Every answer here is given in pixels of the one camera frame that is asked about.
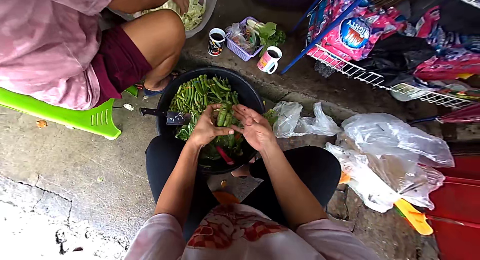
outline maroon shorts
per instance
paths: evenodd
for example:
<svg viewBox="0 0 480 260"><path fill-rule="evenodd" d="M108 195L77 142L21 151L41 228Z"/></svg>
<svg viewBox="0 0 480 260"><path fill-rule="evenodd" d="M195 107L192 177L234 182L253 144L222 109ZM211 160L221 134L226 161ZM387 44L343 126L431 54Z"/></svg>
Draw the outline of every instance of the maroon shorts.
<svg viewBox="0 0 480 260"><path fill-rule="evenodd" d="M122 91L140 82L152 70L121 26L103 31L100 48L91 64L100 84L100 98L95 107L110 98L120 99Z"/></svg>

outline leg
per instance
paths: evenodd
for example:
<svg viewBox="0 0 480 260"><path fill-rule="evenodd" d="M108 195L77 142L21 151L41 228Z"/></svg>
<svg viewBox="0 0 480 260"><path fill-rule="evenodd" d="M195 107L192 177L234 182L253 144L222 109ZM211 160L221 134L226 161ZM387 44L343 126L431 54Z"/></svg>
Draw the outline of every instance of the leg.
<svg viewBox="0 0 480 260"><path fill-rule="evenodd" d="M145 151L148 182L155 203L159 200L160 193L177 164L184 144L184 141L174 137L157 136ZM198 172L195 177L189 215L183 226L183 237L186 240L192 236L205 215L218 204L204 177Z"/></svg>
<svg viewBox="0 0 480 260"><path fill-rule="evenodd" d="M143 54L152 70L145 79L151 91L163 90L171 78L185 42L182 20L170 9L158 10L125 23L123 30Z"/></svg>
<svg viewBox="0 0 480 260"><path fill-rule="evenodd" d="M332 153L314 146L292 149L284 154L298 177L325 207L340 180L339 161ZM250 173L253 177L263 179L263 182L242 201L242 204L252 206L272 220L287 226L262 159L251 165Z"/></svg>

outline green plastic chair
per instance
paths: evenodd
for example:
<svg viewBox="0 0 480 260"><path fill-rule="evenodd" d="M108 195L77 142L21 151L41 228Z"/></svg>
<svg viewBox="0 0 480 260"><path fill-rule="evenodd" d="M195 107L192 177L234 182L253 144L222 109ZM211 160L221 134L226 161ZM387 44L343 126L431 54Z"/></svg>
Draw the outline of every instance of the green plastic chair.
<svg viewBox="0 0 480 260"><path fill-rule="evenodd" d="M128 93L137 97L138 89L131 86ZM110 99L98 107L90 110L71 110L47 104L31 96L18 94L0 88L0 105L36 116L52 122L104 136L114 140L122 133L112 120L112 107L115 99Z"/></svg>

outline pink mug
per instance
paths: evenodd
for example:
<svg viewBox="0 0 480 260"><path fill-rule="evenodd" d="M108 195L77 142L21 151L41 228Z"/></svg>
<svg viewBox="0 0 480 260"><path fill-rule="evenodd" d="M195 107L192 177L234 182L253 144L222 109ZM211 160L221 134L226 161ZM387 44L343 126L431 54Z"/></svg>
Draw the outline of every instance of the pink mug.
<svg viewBox="0 0 480 260"><path fill-rule="evenodd" d="M282 51L276 46L270 46L258 61L258 68L269 74L273 74L279 66L279 59L282 57Z"/></svg>

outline bare leg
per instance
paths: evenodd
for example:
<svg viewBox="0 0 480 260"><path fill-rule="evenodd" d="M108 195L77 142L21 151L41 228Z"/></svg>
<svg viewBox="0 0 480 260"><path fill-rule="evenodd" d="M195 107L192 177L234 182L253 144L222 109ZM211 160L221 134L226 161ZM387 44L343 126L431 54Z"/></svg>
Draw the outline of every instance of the bare leg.
<svg viewBox="0 0 480 260"><path fill-rule="evenodd" d="M185 42L182 20L172 10L163 9L125 23L123 30L153 68L145 78L145 88L163 90Z"/></svg>

